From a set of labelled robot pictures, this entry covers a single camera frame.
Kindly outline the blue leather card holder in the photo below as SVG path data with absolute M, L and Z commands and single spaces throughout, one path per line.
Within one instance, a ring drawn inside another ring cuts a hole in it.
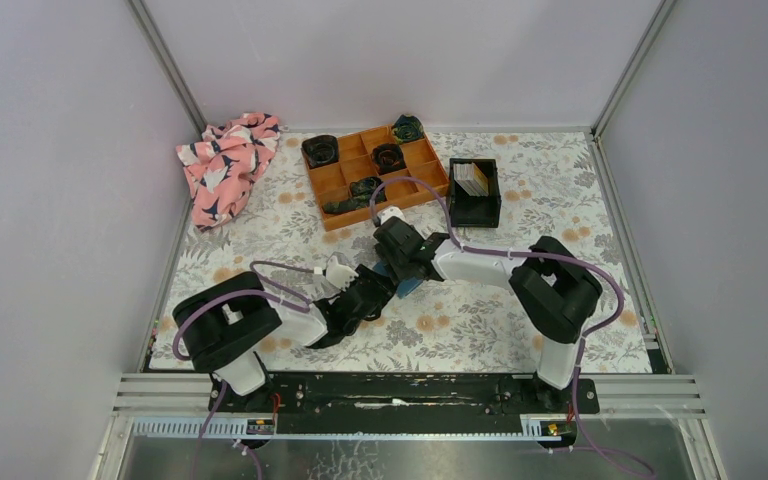
M 372 270 L 375 273 L 380 274 L 380 275 L 386 275 L 387 274 L 387 270 L 385 268 L 385 264 L 382 263 L 382 262 L 376 263 L 372 267 Z M 407 280 L 403 280 L 403 281 L 401 281 L 396 286 L 395 294 L 396 294 L 396 296 L 399 299 L 404 299 L 408 295 L 410 295 L 413 291 L 415 291 L 419 286 L 421 286 L 422 283 L 423 283 L 423 280 L 417 279 L 417 278 L 410 278 L 410 279 L 407 279 Z

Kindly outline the wooden compartment tray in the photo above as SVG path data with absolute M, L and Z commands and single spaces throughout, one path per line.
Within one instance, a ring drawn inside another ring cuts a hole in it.
M 406 168 L 384 175 L 379 175 L 376 171 L 371 154 L 378 145 L 396 144 L 390 126 L 335 137 L 340 153 L 337 163 L 311 170 L 302 155 L 302 163 L 308 173 L 316 205 L 327 231 L 371 218 L 369 206 L 341 215 L 326 214 L 322 208 L 325 202 L 347 199 L 350 183 L 364 177 L 377 176 L 387 183 L 382 190 L 384 201 L 377 205 L 379 209 L 391 205 L 407 209 L 431 201 L 434 194 L 444 197 L 448 193 L 449 177 L 426 136 L 422 140 L 398 144 L 404 153 Z

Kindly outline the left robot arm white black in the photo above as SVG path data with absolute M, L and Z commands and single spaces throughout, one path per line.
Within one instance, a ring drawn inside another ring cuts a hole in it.
M 366 266 L 337 263 L 310 272 L 336 293 L 318 300 L 286 286 L 271 293 L 265 289 L 271 279 L 249 270 L 180 302 L 173 311 L 174 357 L 230 388 L 245 410 L 261 409 L 271 388 L 255 351 L 263 339 L 276 333 L 306 348 L 330 348 L 379 318 L 397 291 L 387 275 Z

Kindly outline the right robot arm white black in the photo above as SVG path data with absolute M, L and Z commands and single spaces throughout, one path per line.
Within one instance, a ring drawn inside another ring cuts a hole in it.
M 535 402 L 557 412 L 573 398 L 572 378 L 585 321 L 603 293 L 584 263 L 555 238 L 527 251 L 458 242 L 448 233 L 422 236 L 405 220 L 380 220 L 373 233 L 383 271 L 398 286 L 412 280 L 466 281 L 511 292 L 544 337 L 533 386 Z

